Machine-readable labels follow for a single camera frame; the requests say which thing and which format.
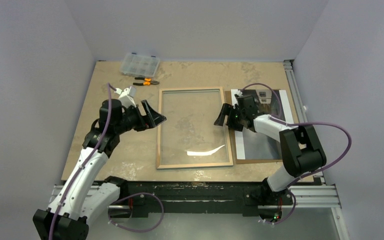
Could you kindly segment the blue wooden picture frame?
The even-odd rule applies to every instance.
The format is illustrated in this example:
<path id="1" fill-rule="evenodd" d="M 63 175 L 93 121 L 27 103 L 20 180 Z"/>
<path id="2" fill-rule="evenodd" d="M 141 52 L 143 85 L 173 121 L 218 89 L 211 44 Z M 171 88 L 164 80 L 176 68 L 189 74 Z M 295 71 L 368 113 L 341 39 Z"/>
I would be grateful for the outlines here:
<path id="1" fill-rule="evenodd" d="M 229 130 L 215 126 L 225 102 L 223 88 L 163 88 L 158 111 L 167 119 L 157 130 L 156 168 L 233 166 Z"/>

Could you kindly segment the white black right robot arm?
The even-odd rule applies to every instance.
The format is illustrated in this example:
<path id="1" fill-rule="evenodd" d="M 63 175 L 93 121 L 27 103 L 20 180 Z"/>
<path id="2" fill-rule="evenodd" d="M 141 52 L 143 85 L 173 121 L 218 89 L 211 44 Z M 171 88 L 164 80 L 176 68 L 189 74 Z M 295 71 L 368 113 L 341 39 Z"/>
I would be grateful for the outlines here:
<path id="1" fill-rule="evenodd" d="M 294 180 L 326 165 L 326 155 L 313 125 L 293 125 L 260 111 L 251 95 L 238 96 L 236 100 L 235 105 L 222 105 L 214 125 L 240 132 L 248 129 L 280 144 L 282 167 L 263 181 L 260 196 L 264 202 L 275 202 Z"/>

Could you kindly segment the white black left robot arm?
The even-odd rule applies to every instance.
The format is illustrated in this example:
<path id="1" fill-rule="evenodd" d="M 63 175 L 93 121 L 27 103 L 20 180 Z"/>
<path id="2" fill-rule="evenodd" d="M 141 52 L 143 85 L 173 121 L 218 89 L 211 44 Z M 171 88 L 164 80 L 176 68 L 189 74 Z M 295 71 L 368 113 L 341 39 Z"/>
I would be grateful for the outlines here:
<path id="1" fill-rule="evenodd" d="M 33 223 L 42 240 L 85 240 L 90 227 L 112 203 L 121 205 L 129 198 L 125 180 L 108 177 L 94 194 L 89 194 L 97 174 L 130 130 L 152 129 L 166 120 L 146 100 L 141 115 L 137 105 L 125 106 L 118 99 L 102 102 L 99 118 L 85 137 L 76 166 L 62 190 L 46 210 L 37 210 Z"/>

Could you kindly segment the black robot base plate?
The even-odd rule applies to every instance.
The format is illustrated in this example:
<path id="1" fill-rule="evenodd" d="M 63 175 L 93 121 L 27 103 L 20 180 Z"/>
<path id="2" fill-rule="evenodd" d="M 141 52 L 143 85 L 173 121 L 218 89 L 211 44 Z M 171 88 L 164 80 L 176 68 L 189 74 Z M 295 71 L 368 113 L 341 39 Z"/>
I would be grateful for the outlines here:
<path id="1" fill-rule="evenodd" d="M 267 193 L 262 182 L 119 181 L 120 193 L 110 210 L 126 210 L 134 218 L 150 213 L 240 214 L 279 219 L 293 205 L 287 191 Z"/>

